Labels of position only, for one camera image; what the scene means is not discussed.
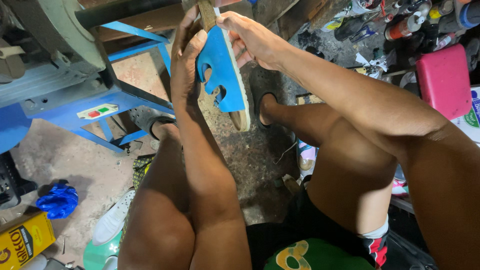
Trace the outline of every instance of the pink stool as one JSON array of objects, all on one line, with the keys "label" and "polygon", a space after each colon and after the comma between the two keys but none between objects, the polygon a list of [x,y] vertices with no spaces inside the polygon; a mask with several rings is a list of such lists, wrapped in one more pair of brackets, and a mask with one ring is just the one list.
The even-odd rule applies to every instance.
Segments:
[{"label": "pink stool", "polygon": [[472,94],[462,45],[420,56],[417,73],[422,99],[448,120],[470,111]]}]

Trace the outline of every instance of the bolt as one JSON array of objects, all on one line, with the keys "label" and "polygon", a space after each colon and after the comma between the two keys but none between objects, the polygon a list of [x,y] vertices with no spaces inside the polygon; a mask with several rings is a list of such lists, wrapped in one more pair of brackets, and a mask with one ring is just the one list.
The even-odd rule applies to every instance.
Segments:
[{"label": "bolt", "polygon": [[31,110],[35,107],[35,102],[33,102],[31,99],[27,99],[25,100],[25,107]]},{"label": "bolt", "polygon": [[100,85],[102,85],[102,82],[100,82],[99,80],[93,80],[92,81],[92,86],[97,88],[97,87],[100,87]]}]

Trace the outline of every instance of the concrete floor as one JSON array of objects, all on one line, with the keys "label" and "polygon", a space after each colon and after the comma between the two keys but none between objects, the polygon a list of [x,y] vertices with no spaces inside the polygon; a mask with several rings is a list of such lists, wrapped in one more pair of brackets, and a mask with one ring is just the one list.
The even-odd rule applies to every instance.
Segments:
[{"label": "concrete floor", "polygon": [[[371,39],[357,45],[349,41],[341,43],[333,38],[333,32],[321,31],[315,31],[307,41],[299,40],[297,35],[291,40],[294,46],[301,49],[316,47],[325,54],[325,59],[344,67],[358,65],[353,56],[356,52],[361,52],[367,60],[371,60],[375,42],[378,45],[380,41]],[[165,77],[165,66],[158,50],[150,49],[117,61],[113,66],[120,80],[168,99],[168,77]],[[240,70],[250,101],[250,131],[237,132],[228,114],[221,113],[213,106],[214,96],[203,92],[199,101],[237,182],[247,224],[281,221],[291,195],[285,187],[275,188],[274,180],[286,173],[294,177],[299,175],[294,149],[286,153],[277,165],[274,164],[283,151],[292,145],[293,134],[279,126],[269,130],[259,130],[256,126],[249,86],[249,73],[254,66],[254,63],[249,63]],[[294,105],[295,96],[306,93],[286,76],[282,77],[282,85],[279,101],[283,104]],[[93,125],[89,129],[98,131],[99,127]],[[121,134],[113,125],[112,131],[115,135]],[[20,146],[11,150],[21,176],[36,181],[41,187],[39,193],[45,190],[46,185],[65,179],[76,188],[79,195],[79,206],[72,215],[64,220],[52,221],[57,241],[45,252],[48,257],[83,265],[84,248],[91,240],[97,220],[132,186],[133,160],[140,155],[155,153],[150,147],[150,137],[146,136],[140,141],[143,142],[140,150],[128,157],[115,158],[110,150],[91,141],[46,121],[33,121]],[[0,212],[0,218],[9,221],[21,215],[29,205],[35,204],[37,198],[37,192],[23,196],[20,205]],[[63,239],[64,255],[61,254]]]}]

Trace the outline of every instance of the leg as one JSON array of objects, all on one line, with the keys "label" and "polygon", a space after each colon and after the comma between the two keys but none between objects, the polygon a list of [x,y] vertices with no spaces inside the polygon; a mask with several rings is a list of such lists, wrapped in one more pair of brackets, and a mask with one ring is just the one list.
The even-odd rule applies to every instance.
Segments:
[{"label": "leg", "polygon": [[342,227],[364,234],[384,225],[396,159],[367,140],[326,104],[285,106],[267,94],[264,124],[278,123],[319,147],[308,196]]},{"label": "leg", "polygon": [[187,217],[187,177],[178,128],[153,125],[160,148],[137,189],[119,253],[119,269],[188,269],[195,234]]}]

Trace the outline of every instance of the knee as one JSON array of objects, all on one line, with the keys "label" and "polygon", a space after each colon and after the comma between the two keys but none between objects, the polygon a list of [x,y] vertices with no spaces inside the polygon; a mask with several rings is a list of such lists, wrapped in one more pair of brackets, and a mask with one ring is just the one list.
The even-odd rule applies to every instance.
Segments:
[{"label": "knee", "polygon": [[[193,229],[184,222],[128,232],[120,247],[118,269],[187,269],[194,242]],[[185,265],[178,267],[179,262]]]}]

